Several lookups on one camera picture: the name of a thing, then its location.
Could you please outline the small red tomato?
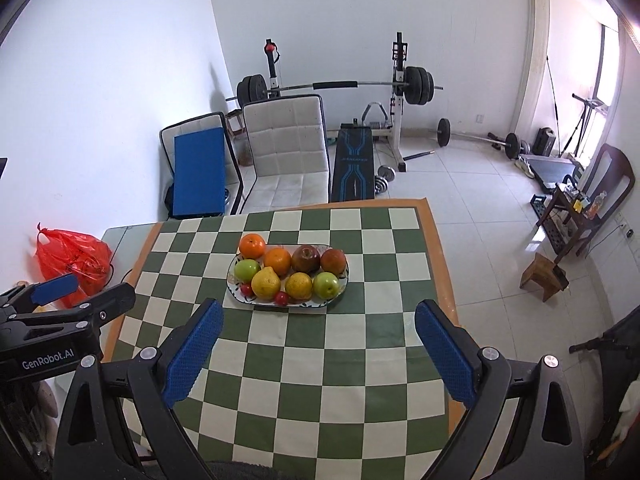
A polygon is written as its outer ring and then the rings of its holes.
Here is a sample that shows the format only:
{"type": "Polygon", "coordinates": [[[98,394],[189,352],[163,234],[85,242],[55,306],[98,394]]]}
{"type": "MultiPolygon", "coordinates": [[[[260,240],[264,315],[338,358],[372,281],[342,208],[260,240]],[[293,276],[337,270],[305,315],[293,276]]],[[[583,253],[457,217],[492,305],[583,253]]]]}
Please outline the small red tomato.
{"type": "Polygon", "coordinates": [[[254,292],[253,292],[253,289],[250,287],[250,284],[242,284],[240,286],[240,292],[244,297],[254,296],[254,292]]]}
{"type": "Polygon", "coordinates": [[[290,296],[286,292],[278,292],[273,301],[277,306],[284,308],[288,306],[290,296]]]}

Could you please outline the green apple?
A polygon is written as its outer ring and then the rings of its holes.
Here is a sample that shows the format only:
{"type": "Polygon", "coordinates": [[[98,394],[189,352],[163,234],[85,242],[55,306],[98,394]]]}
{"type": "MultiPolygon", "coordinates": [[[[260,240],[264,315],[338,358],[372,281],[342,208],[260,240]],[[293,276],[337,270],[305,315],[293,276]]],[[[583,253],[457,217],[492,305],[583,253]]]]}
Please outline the green apple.
{"type": "Polygon", "coordinates": [[[314,294],[322,300],[335,298],[341,290],[340,281],[331,272],[320,272],[314,277],[314,294]]]}
{"type": "Polygon", "coordinates": [[[254,259],[241,259],[233,268],[235,278],[241,283],[249,283],[262,270],[260,263],[254,259]]]}

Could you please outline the orange fruit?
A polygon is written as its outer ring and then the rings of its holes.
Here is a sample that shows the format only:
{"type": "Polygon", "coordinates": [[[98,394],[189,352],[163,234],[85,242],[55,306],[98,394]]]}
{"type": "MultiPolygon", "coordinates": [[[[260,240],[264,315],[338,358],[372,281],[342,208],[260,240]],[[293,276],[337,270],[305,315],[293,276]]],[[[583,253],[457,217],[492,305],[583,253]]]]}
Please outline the orange fruit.
{"type": "Polygon", "coordinates": [[[284,247],[270,248],[264,255],[264,266],[270,266],[280,278],[283,278],[290,272],[291,254],[284,247]]]}
{"type": "Polygon", "coordinates": [[[257,233],[247,233],[241,237],[238,251],[245,259],[258,260],[266,251],[266,242],[257,233]]]}

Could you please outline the yellow lemon with tip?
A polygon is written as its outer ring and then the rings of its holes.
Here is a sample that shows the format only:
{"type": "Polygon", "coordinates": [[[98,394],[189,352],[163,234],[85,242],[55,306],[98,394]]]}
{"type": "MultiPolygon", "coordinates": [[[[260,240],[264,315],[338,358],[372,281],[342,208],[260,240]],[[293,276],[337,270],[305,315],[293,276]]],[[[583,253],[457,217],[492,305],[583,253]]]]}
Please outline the yellow lemon with tip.
{"type": "Polygon", "coordinates": [[[253,276],[250,287],[258,299],[272,301],[281,290],[280,276],[271,266],[265,266],[253,276]]]}

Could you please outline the yellow speckled citrus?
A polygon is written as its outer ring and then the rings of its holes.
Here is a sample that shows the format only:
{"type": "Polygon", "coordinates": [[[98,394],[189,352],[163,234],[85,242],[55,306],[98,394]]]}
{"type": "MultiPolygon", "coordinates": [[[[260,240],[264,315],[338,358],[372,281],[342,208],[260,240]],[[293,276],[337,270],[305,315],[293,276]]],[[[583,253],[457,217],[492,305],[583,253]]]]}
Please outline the yellow speckled citrus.
{"type": "Polygon", "coordinates": [[[314,281],[304,272],[295,272],[286,279],[285,291],[296,301],[307,301],[314,292],[314,281]]]}

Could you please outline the dark red apple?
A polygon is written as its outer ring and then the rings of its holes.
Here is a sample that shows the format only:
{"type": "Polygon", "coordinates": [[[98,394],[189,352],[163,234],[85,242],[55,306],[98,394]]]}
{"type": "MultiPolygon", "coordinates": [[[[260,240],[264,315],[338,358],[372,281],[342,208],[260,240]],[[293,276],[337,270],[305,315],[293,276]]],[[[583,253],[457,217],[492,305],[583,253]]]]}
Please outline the dark red apple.
{"type": "Polygon", "coordinates": [[[300,245],[293,252],[291,266],[295,272],[315,274],[321,266],[320,252],[312,245],[300,245]]]}

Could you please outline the red-brown orange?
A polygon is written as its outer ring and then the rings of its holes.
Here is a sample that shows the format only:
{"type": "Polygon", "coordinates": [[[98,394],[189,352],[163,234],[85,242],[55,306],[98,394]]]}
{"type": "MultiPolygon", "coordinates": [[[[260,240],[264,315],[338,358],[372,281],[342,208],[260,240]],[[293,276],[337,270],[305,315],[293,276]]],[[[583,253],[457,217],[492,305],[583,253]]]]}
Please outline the red-brown orange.
{"type": "Polygon", "coordinates": [[[321,255],[320,264],[324,272],[340,276],[347,268],[347,259],[341,249],[329,248],[321,255]]]}

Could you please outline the red plastic bag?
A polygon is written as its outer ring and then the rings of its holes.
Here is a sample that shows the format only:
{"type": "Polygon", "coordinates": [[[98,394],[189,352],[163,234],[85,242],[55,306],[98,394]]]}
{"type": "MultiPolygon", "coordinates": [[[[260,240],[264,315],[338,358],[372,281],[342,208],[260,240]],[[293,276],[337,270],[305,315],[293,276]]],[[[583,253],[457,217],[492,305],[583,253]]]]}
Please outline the red plastic bag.
{"type": "Polygon", "coordinates": [[[60,299],[70,309],[100,292],[111,278],[111,248],[96,237],[37,226],[35,258],[46,280],[73,274],[78,285],[60,299]]]}

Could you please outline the small wooden stool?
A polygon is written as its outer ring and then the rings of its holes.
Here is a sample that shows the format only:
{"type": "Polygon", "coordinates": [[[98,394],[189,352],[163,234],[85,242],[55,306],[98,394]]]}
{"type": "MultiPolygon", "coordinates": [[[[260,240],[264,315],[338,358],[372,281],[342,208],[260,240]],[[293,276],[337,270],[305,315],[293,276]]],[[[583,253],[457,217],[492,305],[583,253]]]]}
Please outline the small wooden stool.
{"type": "Polygon", "coordinates": [[[542,288],[543,302],[547,302],[558,292],[567,289],[570,284],[566,272],[539,252],[536,252],[533,262],[522,273],[520,289],[524,289],[529,282],[542,288]]]}

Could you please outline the blue folded mat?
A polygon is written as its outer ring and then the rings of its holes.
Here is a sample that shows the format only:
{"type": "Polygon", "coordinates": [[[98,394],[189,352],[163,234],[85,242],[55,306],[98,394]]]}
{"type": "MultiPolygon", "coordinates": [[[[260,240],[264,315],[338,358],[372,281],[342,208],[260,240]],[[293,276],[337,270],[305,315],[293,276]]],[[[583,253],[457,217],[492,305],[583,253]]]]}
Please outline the blue folded mat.
{"type": "Polygon", "coordinates": [[[174,206],[176,218],[223,214],[226,188],[224,130],[221,127],[175,138],[174,206]]]}

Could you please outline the floral oval ceramic plate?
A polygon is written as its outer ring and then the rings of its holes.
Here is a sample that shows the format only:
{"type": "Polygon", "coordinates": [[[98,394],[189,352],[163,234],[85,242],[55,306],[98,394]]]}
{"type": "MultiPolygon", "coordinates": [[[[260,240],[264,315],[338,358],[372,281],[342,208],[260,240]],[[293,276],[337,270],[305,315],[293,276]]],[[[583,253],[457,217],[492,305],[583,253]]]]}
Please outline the floral oval ceramic plate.
{"type": "Polygon", "coordinates": [[[227,273],[231,296],[256,307],[324,308],[348,284],[349,265],[327,244],[266,245],[264,253],[234,255],[227,273]]]}

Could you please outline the weight bench black blue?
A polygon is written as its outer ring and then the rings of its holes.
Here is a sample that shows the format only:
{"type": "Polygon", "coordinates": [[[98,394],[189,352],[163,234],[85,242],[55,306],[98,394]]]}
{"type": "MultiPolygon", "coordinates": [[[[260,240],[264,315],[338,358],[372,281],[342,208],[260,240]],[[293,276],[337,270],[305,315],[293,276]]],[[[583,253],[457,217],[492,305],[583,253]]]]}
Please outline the weight bench black blue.
{"type": "Polygon", "coordinates": [[[370,128],[343,124],[337,135],[332,203],[374,199],[373,136],[370,128]]]}

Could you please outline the barbell on floor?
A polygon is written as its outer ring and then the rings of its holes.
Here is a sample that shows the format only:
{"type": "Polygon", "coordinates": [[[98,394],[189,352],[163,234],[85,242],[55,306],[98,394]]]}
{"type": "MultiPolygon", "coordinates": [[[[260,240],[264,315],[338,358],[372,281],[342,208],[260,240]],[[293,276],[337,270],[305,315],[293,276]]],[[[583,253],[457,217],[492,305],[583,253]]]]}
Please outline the barbell on floor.
{"type": "Polygon", "coordinates": [[[521,154],[521,141],[513,132],[508,133],[504,139],[498,138],[491,132],[487,133],[486,136],[455,132],[451,130],[450,121],[447,118],[440,118],[436,128],[438,145],[441,148],[446,148],[453,136],[469,141],[488,143],[493,148],[502,148],[508,159],[517,159],[521,154]]]}

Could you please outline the white squat rack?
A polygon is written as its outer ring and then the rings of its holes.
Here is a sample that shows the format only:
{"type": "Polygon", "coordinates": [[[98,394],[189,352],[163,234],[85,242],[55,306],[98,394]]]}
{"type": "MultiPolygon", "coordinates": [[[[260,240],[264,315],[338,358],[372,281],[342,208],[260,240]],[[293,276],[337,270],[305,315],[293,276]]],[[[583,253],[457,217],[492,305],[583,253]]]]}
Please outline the white squat rack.
{"type": "MultiPolygon", "coordinates": [[[[280,52],[276,43],[268,38],[264,45],[264,52],[268,63],[269,84],[268,88],[280,86],[279,77],[277,75],[276,65],[280,60],[280,52]]],[[[396,32],[395,41],[392,44],[392,62],[393,62],[393,79],[391,81],[401,81],[404,79],[404,71],[409,66],[408,58],[408,42],[404,40],[402,32],[396,32]]],[[[392,152],[395,165],[400,172],[407,171],[407,163],[400,151],[401,125],[402,116],[404,116],[405,105],[409,104],[403,96],[398,96],[393,89],[390,88],[390,111],[388,112],[387,121],[390,124],[386,130],[390,133],[379,133],[378,136],[386,136],[390,151],[392,152]]]]}

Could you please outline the barbell on rack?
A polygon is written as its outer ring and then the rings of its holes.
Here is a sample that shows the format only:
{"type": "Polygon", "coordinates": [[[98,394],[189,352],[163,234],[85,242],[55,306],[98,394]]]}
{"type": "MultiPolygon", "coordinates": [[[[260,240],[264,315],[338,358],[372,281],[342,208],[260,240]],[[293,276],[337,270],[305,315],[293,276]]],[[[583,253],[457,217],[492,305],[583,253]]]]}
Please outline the barbell on rack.
{"type": "Polygon", "coordinates": [[[236,86],[235,95],[227,101],[236,101],[240,107],[246,104],[272,99],[282,92],[294,90],[343,90],[356,89],[364,86],[390,87],[398,96],[403,96],[411,105],[425,105],[434,98],[436,91],[442,91],[442,86],[436,86],[433,75],[423,67],[408,66],[401,81],[358,81],[334,80],[316,81],[309,84],[292,84],[292,86],[275,86],[268,88],[265,78],[261,74],[244,77],[236,86]]]}

